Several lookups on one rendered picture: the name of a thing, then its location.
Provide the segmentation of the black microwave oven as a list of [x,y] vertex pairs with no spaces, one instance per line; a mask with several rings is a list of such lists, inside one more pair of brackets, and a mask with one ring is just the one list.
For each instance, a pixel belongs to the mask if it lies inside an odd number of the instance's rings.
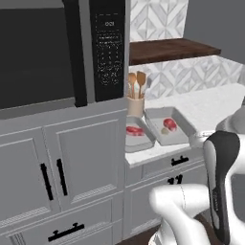
[[[125,94],[130,0],[78,0],[87,104]],[[62,0],[0,0],[0,109],[75,100]]]

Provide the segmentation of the wooden spoon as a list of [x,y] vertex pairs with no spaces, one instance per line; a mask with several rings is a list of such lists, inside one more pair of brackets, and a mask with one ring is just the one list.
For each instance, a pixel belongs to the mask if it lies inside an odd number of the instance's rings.
[[131,86],[131,98],[132,99],[135,98],[134,84],[135,84],[136,80],[137,80],[137,78],[136,78],[136,74],[135,73],[130,73],[128,75],[128,81],[129,81],[130,86]]

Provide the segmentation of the beige utensil pot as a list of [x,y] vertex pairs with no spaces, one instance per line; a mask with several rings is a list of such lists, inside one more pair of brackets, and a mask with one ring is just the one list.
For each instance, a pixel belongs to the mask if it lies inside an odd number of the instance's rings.
[[145,99],[127,98],[127,114],[130,116],[141,117],[145,109]]

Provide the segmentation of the grey cupboard door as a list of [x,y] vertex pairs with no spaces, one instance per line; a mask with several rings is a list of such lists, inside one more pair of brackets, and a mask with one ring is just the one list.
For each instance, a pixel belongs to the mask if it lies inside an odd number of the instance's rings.
[[207,183],[207,175],[204,164],[199,162],[187,167],[182,167],[156,177],[149,178],[142,183],[130,186],[125,190],[123,237],[131,237],[144,232],[161,222],[161,217],[156,214],[149,204],[149,193],[153,188],[170,185],[168,178],[183,175],[181,184],[203,184]]
[[[54,200],[40,169],[47,167]],[[60,211],[41,128],[0,136],[0,228],[37,220]]]
[[[43,128],[61,208],[114,194],[123,188],[124,110],[58,122]],[[56,160],[61,159],[68,195],[64,196]]]

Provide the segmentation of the grey drawer front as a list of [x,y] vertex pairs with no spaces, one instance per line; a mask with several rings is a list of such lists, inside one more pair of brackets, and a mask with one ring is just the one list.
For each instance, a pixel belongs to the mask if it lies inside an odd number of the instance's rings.
[[[189,161],[173,167],[171,165],[171,159],[174,158],[175,160],[177,160],[180,158],[181,155],[183,155],[184,157],[189,157]],[[203,153],[201,148],[190,148],[186,150],[181,150],[177,153],[170,154],[169,156],[162,157],[158,160],[145,164],[143,166],[142,177],[144,179],[150,178],[171,171],[172,169],[195,163],[202,158]]]
[[[66,231],[74,223],[85,228],[48,241],[53,231]],[[6,245],[114,245],[122,238],[122,225],[123,194],[120,192],[10,233]]]

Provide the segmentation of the dark wooden shelf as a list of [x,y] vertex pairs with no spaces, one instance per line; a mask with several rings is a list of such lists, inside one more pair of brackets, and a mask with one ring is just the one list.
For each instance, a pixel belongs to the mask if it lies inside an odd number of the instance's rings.
[[129,45],[129,64],[141,65],[220,54],[218,48],[185,38],[138,41]]

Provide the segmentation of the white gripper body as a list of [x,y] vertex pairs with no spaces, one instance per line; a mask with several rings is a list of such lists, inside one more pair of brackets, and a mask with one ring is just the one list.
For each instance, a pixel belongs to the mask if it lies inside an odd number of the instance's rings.
[[189,137],[189,145],[194,148],[202,148],[203,143],[214,133],[214,130],[200,131]]

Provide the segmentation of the grey tupperware tray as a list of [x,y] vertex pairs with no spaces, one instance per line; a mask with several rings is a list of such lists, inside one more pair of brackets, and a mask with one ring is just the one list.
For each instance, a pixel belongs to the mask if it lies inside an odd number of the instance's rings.
[[[167,135],[161,133],[164,119],[172,118],[177,124],[175,131]],[[145,110],[145,121],[161,146],[187,144],[189,136],[196,132],[193,125],[175,107],[148,108]]]
[[146,150],[155,145],[155,136],[151,133],[141,118],[128,116],[126,119],[126,127],[128,126],[140,127],[145,134],[143,136],[130,136],[126,134],[125,151],[127,153]]

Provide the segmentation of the red raw steak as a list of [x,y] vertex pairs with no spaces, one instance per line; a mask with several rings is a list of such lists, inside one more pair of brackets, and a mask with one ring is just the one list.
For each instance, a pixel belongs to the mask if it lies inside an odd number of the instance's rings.
[[170,131],[175,131],[177,129],[177,124],[172,118],[164,119],[164,127],[169,129]]
[[145,133],[140,127],[128,126],[126,128],[126,134],[130,136],[143,136]]

